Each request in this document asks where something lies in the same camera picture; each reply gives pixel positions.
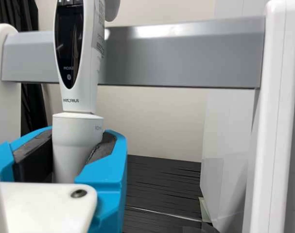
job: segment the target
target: wall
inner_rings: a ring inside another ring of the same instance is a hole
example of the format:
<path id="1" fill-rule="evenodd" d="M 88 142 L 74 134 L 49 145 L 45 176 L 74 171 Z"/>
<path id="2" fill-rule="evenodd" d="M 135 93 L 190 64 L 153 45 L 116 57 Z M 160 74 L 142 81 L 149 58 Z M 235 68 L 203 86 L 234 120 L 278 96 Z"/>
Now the wall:
<path id="1" fill-rule="evenodd" d="M 55 2 L 36 0 L 40 30 L 52 30 Z M 121 0 L 117 18 L 106 26 L 194 21 L 213 14 L 214 0 Z M 47 114 L 61 112 L 59 86 L 46 85 L 44 93 Z M 97 114 L 106 128 L 127 137 L 129 154 L 199 162 L 206 96 L 205 89 L 99 86 Z"/>

